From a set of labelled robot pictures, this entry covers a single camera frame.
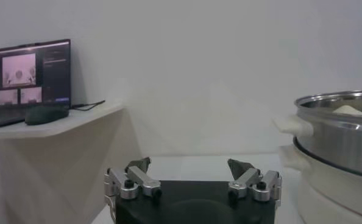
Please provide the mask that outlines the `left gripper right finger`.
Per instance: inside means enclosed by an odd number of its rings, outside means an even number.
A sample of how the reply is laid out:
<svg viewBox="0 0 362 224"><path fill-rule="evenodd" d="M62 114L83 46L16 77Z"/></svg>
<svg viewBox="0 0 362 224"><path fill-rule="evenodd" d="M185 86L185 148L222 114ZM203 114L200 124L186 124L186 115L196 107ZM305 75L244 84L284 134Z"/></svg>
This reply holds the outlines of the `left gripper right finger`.
<svg viewBox="0 0 362 224"><path fill-rule="evenodd" d="M251 194L255 201L281 201L282 176L274 170L265 174L251 163L228 159L233 181L228 183L230 201L238 201Z"/></svg>

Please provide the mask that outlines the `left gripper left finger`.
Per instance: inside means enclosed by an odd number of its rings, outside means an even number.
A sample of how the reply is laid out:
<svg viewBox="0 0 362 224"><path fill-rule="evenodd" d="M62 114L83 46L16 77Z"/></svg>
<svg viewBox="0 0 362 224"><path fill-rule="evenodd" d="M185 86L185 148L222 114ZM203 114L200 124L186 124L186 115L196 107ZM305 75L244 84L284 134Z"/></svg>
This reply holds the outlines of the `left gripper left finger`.
<svg viewBox="0 0 362 224"><path fill-rule="evenodd" d="M104 195L134 200L139 193L153 200L162 196L161 182L147 175L151 163L149 157L131 161L125 169L108 168L104 174Z"/></svg>

